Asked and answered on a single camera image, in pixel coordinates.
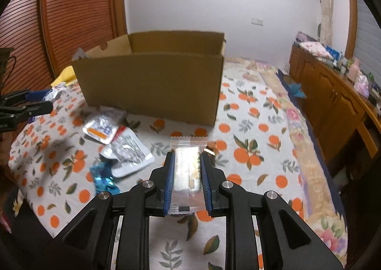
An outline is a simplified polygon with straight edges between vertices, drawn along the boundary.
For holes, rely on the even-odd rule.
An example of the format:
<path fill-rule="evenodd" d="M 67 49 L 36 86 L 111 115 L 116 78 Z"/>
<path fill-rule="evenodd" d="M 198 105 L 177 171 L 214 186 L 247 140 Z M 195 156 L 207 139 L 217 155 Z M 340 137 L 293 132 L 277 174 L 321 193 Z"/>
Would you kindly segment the blue foil candy packet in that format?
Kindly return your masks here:
<path fill-rule="evenodd" d="M 111 173 L 113 161 L 99 161 L 90 168 L 90 173 L 95 186 L 95 193 L 99 194 L 102 191 L 108 192 L 111 195 L 121 193 L 119 187 L 115 184 Z"/>

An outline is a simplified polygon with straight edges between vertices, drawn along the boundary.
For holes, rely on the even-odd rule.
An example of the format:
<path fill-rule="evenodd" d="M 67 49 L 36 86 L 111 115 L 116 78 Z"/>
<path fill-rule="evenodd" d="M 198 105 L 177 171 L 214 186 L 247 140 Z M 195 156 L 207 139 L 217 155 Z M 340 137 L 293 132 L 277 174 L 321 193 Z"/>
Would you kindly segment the folded floral cloth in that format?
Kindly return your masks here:
<path fill-rule="evenodd" d="M 312 54 L 314 57 L 322 57 L 333 60 L 333 56 L 325 49 L 325 47 L 318 41 L 305 41 L 299 43 L 299 46 Z"/>

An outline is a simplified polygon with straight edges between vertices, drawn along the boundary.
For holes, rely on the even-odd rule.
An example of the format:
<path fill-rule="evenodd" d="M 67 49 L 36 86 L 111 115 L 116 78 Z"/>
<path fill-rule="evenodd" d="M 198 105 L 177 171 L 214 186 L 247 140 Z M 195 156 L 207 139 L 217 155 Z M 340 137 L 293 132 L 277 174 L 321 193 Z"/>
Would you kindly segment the wooden louvered wardrobe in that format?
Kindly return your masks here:
<path fill-rule="evenodd" d="M 2 91 L 46 88 L 78 48 L 126 33 L 125 0 L 11 0 L 1 15 L 1 47 L 13 49 Z"/>

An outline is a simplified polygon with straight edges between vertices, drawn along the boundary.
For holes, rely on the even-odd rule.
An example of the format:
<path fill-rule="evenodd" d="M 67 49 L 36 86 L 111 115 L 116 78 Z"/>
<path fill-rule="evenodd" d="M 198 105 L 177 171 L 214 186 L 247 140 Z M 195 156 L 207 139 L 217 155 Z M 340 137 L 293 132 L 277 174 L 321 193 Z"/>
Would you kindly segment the grey window blind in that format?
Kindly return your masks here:
<path fill-rule="evenodd" d="M 381 78 L 381 31 L 364 0 L 357 0 L 357 30 L 354 55 L 361 70 L 371 73 L 377 84 Z"/>

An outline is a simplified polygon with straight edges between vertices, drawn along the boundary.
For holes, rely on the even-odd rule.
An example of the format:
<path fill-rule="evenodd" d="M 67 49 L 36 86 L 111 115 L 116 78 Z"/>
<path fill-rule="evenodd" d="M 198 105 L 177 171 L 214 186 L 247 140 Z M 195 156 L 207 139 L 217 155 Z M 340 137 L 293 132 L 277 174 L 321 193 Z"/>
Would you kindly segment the silver white snack bag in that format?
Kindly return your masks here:
<path fill-rule="evenodd" d="M 112 142 L 100 154 L 112 161 L 110 170 L 116 178 L 136 173 L 155 161 L 150 150 L 126 126 L 120 127 Z"/>

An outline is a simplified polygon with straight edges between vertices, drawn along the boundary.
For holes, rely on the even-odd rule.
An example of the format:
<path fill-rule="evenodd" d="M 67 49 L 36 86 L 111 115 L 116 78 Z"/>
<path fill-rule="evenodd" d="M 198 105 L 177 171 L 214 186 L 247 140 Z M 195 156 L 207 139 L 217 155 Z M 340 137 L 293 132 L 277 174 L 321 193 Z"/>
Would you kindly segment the brown cardboard box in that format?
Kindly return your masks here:
<path fill-rule="evenodd" d="M 72 66 L 90 106 L 214 126 L 225 43 L 222 32 L 136 32 Z"/>

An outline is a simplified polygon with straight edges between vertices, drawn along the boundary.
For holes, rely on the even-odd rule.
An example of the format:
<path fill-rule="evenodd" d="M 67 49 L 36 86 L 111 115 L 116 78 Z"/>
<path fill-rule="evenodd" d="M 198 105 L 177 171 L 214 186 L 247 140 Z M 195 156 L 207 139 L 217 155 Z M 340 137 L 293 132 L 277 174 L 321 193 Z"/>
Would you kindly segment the orange print bed sheet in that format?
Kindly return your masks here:
<path fill-rule="evenodd" d="M 343 269 L 347 227 L 275 68 L 225 66 L 207 128 L 90 107 L 78 81 L 16 137 L 26 269 Z"/>

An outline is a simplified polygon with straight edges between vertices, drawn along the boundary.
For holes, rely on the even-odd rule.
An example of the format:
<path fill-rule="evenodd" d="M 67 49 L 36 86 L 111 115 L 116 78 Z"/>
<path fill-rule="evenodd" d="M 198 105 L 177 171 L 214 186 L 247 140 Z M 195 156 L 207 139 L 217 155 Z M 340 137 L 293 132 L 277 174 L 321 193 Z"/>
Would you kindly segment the wooden sideboard cabinet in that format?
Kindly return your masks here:
<path fill-rule="evenodd" d="M 357 93 L 346 77 L 300 46 L 292 46 L 289 64 L 291 78 L 306 94 L 302 110 L 326 162 L 332 161 L 355 134 L 360 135 L 370 158 L 379 158 L 380 119 L 376 107 Z"/>

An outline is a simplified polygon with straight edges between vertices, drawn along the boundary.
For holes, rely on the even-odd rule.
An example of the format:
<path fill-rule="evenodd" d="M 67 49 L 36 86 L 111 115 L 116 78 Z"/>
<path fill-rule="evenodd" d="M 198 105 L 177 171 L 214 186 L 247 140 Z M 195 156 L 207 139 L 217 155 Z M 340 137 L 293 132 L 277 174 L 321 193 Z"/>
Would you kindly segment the white wafer packet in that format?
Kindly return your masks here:
<path fill-rule="evenodd" d="M 169 215 L 187 215 L 205 209 L 201 178 L 201 154 L 206 137 L 171 137 L 174 154 L 169 183 Z"/>

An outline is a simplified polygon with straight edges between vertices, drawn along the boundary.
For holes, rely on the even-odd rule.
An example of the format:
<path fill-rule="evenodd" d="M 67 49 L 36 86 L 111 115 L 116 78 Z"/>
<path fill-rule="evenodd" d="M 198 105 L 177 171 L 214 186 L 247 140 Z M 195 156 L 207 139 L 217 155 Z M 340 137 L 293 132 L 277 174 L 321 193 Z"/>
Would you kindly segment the blue cloth by bed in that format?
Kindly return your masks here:
<path fill-rule="evenodd" d="M 304 91 L 301 88 L 300 83 L 290 83 L 288 85 L 289 91 L 291 92 L 293 97 L 300 98 L 300 99 L 306 99 L 307 96 L 304 93 Z"/>

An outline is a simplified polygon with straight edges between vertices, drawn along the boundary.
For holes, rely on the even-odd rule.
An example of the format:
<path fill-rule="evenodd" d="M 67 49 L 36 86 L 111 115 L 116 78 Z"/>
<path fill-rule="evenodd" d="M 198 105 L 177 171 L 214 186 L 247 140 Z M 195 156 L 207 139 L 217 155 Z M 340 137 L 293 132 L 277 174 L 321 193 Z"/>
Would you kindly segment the white wall switch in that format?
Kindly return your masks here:
<path fill-rule="evenodd" d="M 263 26 L 263 20 L 257 18 L 252 18 L 251 23 L 253 25 Z"/>

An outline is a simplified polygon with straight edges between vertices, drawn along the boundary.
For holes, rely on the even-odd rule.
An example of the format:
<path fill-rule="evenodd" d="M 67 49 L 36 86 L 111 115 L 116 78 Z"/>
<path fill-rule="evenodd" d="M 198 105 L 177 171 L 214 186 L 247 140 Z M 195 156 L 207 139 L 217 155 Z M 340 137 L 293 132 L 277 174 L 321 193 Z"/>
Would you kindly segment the pink thermos bottle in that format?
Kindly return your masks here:
<path fill-rule="evenodd" d="M 347 78 L 354 83 L 357 77 L 358 72 L 360 71 L 360 60 L 354 57 L 352 59 L 349 71 L 347 73 Z"/>

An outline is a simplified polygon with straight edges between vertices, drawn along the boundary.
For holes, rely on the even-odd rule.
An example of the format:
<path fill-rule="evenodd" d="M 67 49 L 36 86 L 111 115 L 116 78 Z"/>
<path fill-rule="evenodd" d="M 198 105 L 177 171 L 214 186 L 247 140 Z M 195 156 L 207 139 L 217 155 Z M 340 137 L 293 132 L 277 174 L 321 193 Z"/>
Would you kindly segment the white blue snack packet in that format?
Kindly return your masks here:
<path fill-rule="evenodd" d="M 60 98 L 62 93 L 66 90 L 66 83 L 60 83 L 59 85 L 57 85 L 55 87 L 51 87 L 49 90 L 51 90 L 51 92 L 44 98 L 43 101 L 40 101 L 38 103 L 50 101 L 51 104 L 53 104 L 57 99 Z M 45 111 L 45 112 L 44 113 L 40 112 L 37 115 L 31 116 L 30 119 L 28 119 L 28 123 L 31 124 L 31 123 L 37 121 L 37 119 L 39 119 L 41 116 L 50 113 L 52 110 L 53 110 L 53 107 L 51 107 L 50 109 L 48 109 L 47 107 L 44 107 L 43 111 Z"/>

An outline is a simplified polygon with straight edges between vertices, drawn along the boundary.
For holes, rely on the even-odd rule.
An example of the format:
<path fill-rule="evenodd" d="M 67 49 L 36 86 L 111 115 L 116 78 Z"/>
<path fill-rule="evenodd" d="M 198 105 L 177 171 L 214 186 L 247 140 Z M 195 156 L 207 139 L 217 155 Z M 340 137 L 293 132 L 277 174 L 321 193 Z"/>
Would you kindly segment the floral quilt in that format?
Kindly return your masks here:
<path fill-rule="evenodd" d="M 345 266 L 348 239 L 344 208 L 317 140 L 301 113 L 301 104 L 286 82 L 288 75 L 266 62 L 240 57 L 228 58 L 225 68 L 238 76 L 239 84 L 246 79 L 267 85 L 280 101 L 287 117 L 286 133 L 293 144 L 292 154 L 298 163 L 300 183 L 304 189 L 304 220 Z"/>

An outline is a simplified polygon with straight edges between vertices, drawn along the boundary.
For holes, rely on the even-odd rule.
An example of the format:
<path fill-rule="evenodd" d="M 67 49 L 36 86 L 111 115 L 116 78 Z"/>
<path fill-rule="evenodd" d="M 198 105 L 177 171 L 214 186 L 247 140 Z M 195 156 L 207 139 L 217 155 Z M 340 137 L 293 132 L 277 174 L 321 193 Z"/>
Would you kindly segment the yellow plush toy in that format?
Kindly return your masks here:
<path fill-rule="evenodd" d="M 55 87 L 60 83 L 70 83 L 77 79 L 73 66 L 67 66 L 62 70 L 62 72 L 57 76 L 57 78 L 51 83 L 51 87 Z"/>

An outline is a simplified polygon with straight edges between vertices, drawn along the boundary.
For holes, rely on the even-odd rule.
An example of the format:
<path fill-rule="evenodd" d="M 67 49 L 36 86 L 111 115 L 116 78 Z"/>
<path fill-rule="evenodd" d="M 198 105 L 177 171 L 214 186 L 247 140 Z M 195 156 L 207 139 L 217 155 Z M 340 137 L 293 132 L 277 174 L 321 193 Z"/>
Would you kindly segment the white orange sauce packet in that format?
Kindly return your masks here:
<path fill-rule="evenodd" d="M 97 142 L 110 144 L 126 115 L 125 110 L 100 106 L 86 121 L 83 132 Z"/>

